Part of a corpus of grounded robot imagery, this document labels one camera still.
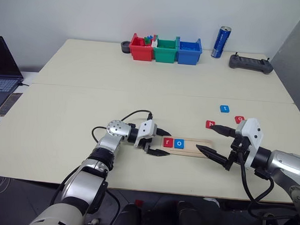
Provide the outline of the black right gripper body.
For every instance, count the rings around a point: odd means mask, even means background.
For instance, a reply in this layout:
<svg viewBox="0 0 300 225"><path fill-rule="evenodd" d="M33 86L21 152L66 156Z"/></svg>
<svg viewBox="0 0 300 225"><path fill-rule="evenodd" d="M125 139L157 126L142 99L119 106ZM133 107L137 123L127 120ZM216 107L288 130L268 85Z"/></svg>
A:
<svg viewBox="0 0 300 225"><path fill-rule="evenodd" d="M249 139L245 136L237 135L235 132L229 133L234 140L231 144L231 151L226 162L226 170L229 171L233 163L244 164L249 155Z"/></svg>

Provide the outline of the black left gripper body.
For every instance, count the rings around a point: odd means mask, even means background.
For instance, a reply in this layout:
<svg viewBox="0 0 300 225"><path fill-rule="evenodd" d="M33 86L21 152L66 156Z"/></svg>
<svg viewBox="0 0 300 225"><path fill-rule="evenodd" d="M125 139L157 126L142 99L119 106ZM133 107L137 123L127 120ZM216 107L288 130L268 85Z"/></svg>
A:
<svg viewBox="0 0 300 225"><path fill-rule="evenodd" d="M161 129L160 128L156 129L156 131L154 131L153 133L149 133L149 134L140 136L139 145L142 147L142 149L146 153L158 153L158 150L150 148L152 138L154 138L157 135L159 135L159 136L161 135Z"/></svg>

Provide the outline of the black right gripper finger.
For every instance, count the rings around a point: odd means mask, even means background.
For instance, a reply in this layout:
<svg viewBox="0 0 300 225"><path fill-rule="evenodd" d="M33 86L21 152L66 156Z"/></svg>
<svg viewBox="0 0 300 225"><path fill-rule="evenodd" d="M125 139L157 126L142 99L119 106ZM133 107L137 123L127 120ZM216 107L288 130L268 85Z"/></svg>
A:
<svg viewBox="0 0 300 225"><path fill-rule="evenodd" d="M226 157L223 157L222 155L218 154L215 150L207 146L197 144L196 148L208 159L211 159L212 161L222 165L223 168L226 168L226 163L228 160Z"/></svg>
<svg viewBox="0 0 300 225"><path fill-rule="evenodd" d="M227 126L211 125L210 129L212 129L213 131L215 131L223 136L226 136L226 137L236 137L235 129L227 127Z"/></svg>

